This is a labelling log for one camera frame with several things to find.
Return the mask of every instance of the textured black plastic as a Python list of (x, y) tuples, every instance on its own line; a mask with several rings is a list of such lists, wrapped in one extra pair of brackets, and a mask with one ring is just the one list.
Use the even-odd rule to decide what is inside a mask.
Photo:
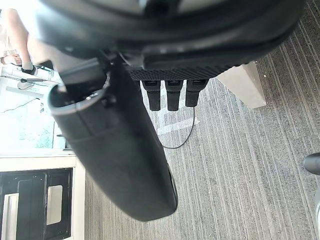
[(143, 88), (146, 90), (149, 107), (151, 111), (159, 111), (161, 107), (160, 81), (142, 81)]
[(54, 87), (51, 113), (86, 170), (120, 209), (140, 221), (168, 216), (178, 197), (162, 144), (128, 73), (113, 69), (110, 79), (107, 90), (64, 107), (56, 107), (61, 102)]
[(189, 66), (181, 68), (144, 70), (141, 67), (127, 66), (126, 70), (135, 81), (181, 81), (211, 79), (231, 67), (231, 65), (215, 67)]
[(200, 92), (205, 89), (208, 84), (208, 79), (206, 80), (188, 80), (186, 82), (185, 91), (185, 106), (195, 107), (198, 105), (198, 99)]
[(178, 111), (180, 92), (184, 81), (165, 81), (167, 106), (169, 111)]

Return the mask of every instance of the gray carpet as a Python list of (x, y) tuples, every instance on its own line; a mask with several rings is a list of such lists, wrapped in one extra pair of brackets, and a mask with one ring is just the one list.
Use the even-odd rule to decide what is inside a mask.
[[(316, 239), (320, 181), (302, 162), (320, 152), (319, 8), (309, 0), (295, 33), (257, 62), (267, 106), (248, 109), (216, 79), (202, 92), (189, 141), (165, 151), (179, 194), (175, 214), (135, 221), (87, 176), (85, 239)], [(167, 112), (165, 95), (162, 108), (151, 119), (163, 144), (176, 146), (192, 109)]]

